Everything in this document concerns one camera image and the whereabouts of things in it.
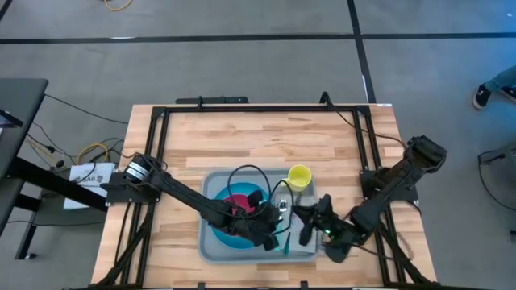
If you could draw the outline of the blue plate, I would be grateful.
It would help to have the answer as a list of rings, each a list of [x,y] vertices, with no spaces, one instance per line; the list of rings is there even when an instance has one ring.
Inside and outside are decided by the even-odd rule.
[[[239,182],[235,184],[231,184],[230,190],[232,193],[232,196],[234,194],[243,194],[248,196],[255,190],[261,190],[264,196],[263,201],[268,200],[268,194],[266,191],[261,188],[260,186],[253,184],[253,183],[247,183],[247,182]],[[224,197],[230,196],[227,187],[223,188],[219,193],[217,193],[214,197],[215,200],[222,200]],[[227,247],[236,249],[236,250],[247,250],[253,248],[253,243],[245,238],[241,238],[236,235],[230,235],[222,232],[221,230],[215,229],[212,227],[212,231],[214,232],[215,237],[224,245]]]

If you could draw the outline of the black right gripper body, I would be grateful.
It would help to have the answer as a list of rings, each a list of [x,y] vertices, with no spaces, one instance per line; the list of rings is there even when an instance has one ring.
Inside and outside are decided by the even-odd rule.
[[[330,195],[324,194],[314,210],[314,224],[318,230],[326,233],[332,242],[347,241],[346,222],[333,211]]]

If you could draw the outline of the black aluminium rig frame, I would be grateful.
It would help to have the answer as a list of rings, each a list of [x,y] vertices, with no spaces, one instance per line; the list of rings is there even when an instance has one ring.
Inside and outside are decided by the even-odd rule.
[[[150,155],[176,180],[202,194],[212,172],[307,166],[316,202],[331,196],[346,218],[368,199],[368,179],[398,163],[406,149],[393,109],[380,104],[346,105],[323,95],[318,104],[136,105],[131,112],[120,171],[135,153]],[[435,279],[418,213],[407,213],[404,190],[381,213],[380,228],[342,263],[318,253],[307,263],[208,263],[198,252],[195,209],[161,193],[140,196],[107,210],[94,275],[87,290],[190,288],[226,290],[367,288],[431,290]]]

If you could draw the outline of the grey plastic tray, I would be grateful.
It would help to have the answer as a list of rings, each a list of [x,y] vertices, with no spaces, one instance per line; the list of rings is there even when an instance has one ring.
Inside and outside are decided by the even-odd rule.
[[[287,168],[266,168],[262,172],[254,168],[244,168],[233,173],[230,170],[212,172],[202,182],[202,195],[214,199],[215,195],[227,187],[229,195],[232,195],[231,184],[239,182],[253,183],[263,188],[270,203],[277,207],[280,199],[289,202],[289,209],[281,213],[281,220],[277,225],[277,239],[279,247],[272,251],[266,251],[262,246],[254,246],[247,250],[236,250],[222,244],[214,235],[212,226],[207,221],[199,222],[198,252],[208,263],[307,263],[316,258],[320,234],[313,235],[307,246],[299,244],[299,234],[303,227],[301,219],[296,214],[291,214],[293,205],[313,205],[317,199],[316,186],[313,181],[302,192],[290,192],[282,182],[287,177]],[[283,247],[288,233],[291,233],[289,254],[283,255]]]

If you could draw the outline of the black power strip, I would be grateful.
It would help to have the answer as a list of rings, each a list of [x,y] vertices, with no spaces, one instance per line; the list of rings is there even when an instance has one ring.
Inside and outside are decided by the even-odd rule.
[[[176,104],[248,104],[249,100],[245,96],[220,96],[220,97],[192,97],[192,98],[177,98]]]

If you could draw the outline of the pink ribbed bowl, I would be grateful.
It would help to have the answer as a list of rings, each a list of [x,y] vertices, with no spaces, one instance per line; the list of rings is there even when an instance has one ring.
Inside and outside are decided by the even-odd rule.
[[[236,205],[236,208],[231,207],[230,213],[232,215],[239,215],[238,211],[242,211],[243,213],[253,213],[256,209],[249,205],[248,197],[243,194],[234,194],[232,197],[224,197],[223,201],[227,204]]]

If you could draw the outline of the yellow mug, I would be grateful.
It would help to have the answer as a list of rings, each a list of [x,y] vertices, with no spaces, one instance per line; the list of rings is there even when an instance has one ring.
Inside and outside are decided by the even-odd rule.
[[[301,164],[296,164],[291,167],[287,173],[284,182],[294,191],[302,192],[306,189],[312,181],[311,170]]]

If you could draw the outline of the white cardboard box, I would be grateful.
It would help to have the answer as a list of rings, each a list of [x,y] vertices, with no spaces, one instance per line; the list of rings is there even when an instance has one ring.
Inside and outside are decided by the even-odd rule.
[[[109,183],[114,171],[114,163],[75,165],[71,168],[69,180],[101,197],[106,197],[107,191],[101,188],[101,184]]]

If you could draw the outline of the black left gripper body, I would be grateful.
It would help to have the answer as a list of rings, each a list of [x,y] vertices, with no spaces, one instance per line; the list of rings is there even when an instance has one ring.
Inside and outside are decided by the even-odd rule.
[[[231,223],[231,233],[245,239],[249,231],[273,234],[281,216],[278,208],[267,203],[258,205],[258,209],[253,213],[243,213],[242,211],[238,211],[238,213],[239,215],[235,215],[235,219]]]

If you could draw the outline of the person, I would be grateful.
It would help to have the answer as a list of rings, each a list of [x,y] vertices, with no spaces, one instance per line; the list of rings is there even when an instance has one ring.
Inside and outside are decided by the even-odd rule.
[[[473,106],[477,110],[484,109],[492,93],[502,93],[516,103],[516,65],[480,84],[472,97]]]

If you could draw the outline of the dark grey desk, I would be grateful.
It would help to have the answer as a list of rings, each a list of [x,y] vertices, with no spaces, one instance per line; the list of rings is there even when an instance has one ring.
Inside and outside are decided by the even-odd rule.
[[[36,257],[29,251],[29,247],[37,229],[34,220],[41,200],[21,193],[26,183],[47,189],[93,209],[107,211],[105,197],[18,156],[44,100],[47,87],[48,80],[43,78],[0,78],[0,236],[13,208],[32,212],[22,242],[15,254],[18,260]]]

